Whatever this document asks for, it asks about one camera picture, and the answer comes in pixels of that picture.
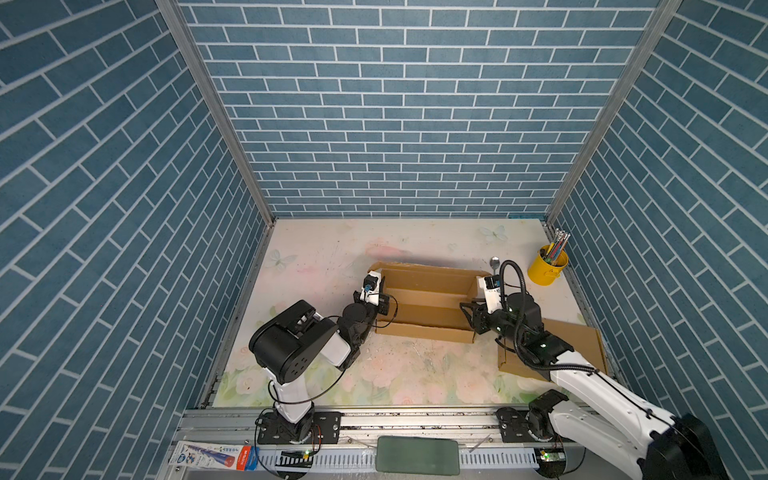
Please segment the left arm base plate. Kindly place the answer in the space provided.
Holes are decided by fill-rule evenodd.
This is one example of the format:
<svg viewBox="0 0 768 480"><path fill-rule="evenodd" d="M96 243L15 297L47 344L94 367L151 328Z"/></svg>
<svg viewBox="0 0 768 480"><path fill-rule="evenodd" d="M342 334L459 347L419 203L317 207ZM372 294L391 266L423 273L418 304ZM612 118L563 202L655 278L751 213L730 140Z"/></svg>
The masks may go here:
<svg viewBox="0 0 768 480"><path fill-rule="evenodd" d="M264 410L255 422L255 442L259 445L337 444L342 414L338 411L311 409L297 423L291 423L278 411Z"/></svg>

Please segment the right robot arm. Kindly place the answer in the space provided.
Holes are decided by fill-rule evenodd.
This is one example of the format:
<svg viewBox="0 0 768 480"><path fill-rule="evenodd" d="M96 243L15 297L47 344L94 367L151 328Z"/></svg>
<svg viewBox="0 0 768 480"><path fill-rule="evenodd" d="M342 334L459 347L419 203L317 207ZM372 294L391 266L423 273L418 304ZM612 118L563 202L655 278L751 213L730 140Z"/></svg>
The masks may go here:
<svg viewBox="0 0 768 480"><path fill-rule="evenodd" d="M462 302L476 333L497 343L556 384L529 404L527 424L541 441L573 440L632 479L725 479L728 473L708 427L691 414L675 415L634 394L548 331L518 292L506 299Z"/></svg>

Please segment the aluminium front rail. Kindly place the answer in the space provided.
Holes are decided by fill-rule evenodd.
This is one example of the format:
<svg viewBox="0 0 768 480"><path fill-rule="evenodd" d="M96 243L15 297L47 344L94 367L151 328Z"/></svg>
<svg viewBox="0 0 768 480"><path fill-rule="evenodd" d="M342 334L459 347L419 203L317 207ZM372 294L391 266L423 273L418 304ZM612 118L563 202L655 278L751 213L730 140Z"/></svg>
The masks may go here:
<svg viewBox="0 0 768 480"><path fill-rule="evenodd" d="M455 440L460 449L460 474L474 470L518 469L530 472L538 479L558 479L581 471L582 458L591 451L573 440L504 443L495 416L495 411L501 407L529 410L529 405L315 407L316 411L342 414L338 443L325 445L314 442L304 445L257 444L255 422L264 410L272 407L189 410L173 437L168 464L160 475L164 479L179 479L192 473L261 473L268 479L310 479L325 474L398 474L375 470L377 440L382 436ZM169 459L180 441L251 445L258 449L259 467L255 471L229 471L172 466Z"/></svg>

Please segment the white printed package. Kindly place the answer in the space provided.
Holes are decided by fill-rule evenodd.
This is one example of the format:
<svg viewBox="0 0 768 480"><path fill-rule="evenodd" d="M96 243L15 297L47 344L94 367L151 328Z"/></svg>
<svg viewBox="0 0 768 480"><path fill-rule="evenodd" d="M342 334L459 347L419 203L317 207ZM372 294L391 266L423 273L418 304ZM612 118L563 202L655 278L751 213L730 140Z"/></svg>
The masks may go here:
<svg viewBox="0 0 768 480"><path fill-rule="evenodd" d="M169 464L193 469L255 471L258 460L258 449L251 445L180 441Z"/></svg>

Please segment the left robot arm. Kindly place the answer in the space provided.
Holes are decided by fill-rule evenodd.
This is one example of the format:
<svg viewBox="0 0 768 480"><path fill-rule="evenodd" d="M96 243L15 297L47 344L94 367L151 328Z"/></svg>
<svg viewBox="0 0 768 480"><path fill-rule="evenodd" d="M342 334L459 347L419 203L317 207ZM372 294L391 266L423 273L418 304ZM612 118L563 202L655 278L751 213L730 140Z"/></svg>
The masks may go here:
<svg viewBox="0 0 768 480"><path fill-rule="evenodd" d="M389 304L386 295L377 295L374 300L353 301L339 316L323 317L299 300L258 328L248 349L268 374L273 400L273 410L257 421L259 443L301 444L332 429L340 415L316 411L304 373L319 356L345 373L377 327L377 317L389 313Z"/></svg>

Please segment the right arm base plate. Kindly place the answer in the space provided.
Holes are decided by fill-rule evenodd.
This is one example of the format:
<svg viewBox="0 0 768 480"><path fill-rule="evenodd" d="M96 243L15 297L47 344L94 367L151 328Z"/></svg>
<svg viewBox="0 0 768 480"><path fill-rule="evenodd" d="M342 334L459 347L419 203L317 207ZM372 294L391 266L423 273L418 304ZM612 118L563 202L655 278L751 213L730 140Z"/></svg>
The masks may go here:
<svg viewBox="0 0 768 480"><path fill-rule="evenodd" d="M501 407L495 411L499 431L504 443L559 443L570 442L559 435L550 419L551 411L535 408L533 411Z"/></svg>

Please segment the brown cardboard box sheet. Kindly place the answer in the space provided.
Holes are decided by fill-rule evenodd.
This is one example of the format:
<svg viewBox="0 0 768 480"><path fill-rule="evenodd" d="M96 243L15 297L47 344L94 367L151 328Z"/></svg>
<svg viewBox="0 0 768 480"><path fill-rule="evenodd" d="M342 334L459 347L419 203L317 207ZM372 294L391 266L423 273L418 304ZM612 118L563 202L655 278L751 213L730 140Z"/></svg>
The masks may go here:
<svg viewBox="0 0 768 480"><path fill-rule="evenodd" d="M547 318L544 318L542 322L548 332L570 344L591 365L603 373L610 373L601 334L598 330L587 325ZM526 367L516 354L503 350L501 347L497 349L497 365L498 370L503 373L533 380L544 380L541 374Z"/></svg>

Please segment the yellow pencil cup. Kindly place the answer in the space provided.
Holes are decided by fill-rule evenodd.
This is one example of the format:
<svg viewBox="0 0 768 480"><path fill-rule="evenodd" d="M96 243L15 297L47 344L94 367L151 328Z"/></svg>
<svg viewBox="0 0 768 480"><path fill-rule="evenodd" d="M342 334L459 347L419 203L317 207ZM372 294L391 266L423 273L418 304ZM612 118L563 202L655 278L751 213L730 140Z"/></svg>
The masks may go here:
<svg viewBox="0 0 768 480"><path fill-rule="evenodd" d="M546 253L549 245L539 248L533 262L527 270L527 276L530 281L540 286L549 286L558 279L569 264L569 257L565 250L562 250L558 257L551 263L546 261Z"/></svg>

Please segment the coloured pencils bundle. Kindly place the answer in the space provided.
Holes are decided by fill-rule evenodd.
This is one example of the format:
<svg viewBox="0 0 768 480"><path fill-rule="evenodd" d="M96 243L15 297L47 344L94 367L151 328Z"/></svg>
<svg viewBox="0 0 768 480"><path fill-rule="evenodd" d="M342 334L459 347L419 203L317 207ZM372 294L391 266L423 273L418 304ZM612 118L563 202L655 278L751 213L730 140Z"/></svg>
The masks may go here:
<svg viewBox="0 0 768 480"><path fill-rule="evenodd" d="M543 260L550 264L555 265L567 245L571 234L563 229L555 229L555 238L549 247L545 250Z"/></svg>

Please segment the green rectangular pad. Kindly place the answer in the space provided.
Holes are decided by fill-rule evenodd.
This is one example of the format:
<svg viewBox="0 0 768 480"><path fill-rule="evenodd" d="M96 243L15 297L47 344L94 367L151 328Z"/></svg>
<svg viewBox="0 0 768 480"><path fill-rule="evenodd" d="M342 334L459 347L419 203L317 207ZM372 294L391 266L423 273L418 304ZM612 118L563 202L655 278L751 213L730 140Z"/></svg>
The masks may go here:
<svg viewBox="0 0 768 480"><path fill-rule="evenodd" d="M377 440L375 470L381 473L457 476L460 449L455 440L382 436Z"/></svg>

